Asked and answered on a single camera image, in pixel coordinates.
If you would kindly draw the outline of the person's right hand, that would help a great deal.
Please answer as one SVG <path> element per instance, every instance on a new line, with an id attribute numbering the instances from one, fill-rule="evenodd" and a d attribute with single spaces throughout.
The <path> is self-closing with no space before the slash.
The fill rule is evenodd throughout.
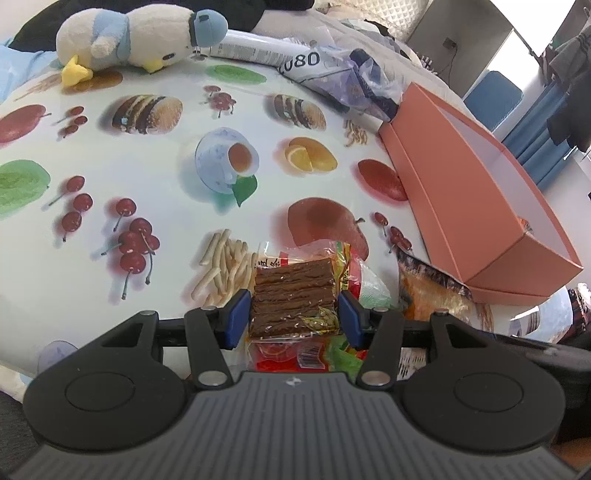
<path id="1" fill-rule="evenodd" d="M 591 463 L 591 439 L 583 438 L 557 443 L 552 446 L 552 451 L 564 462 L 581 471 Z"/>

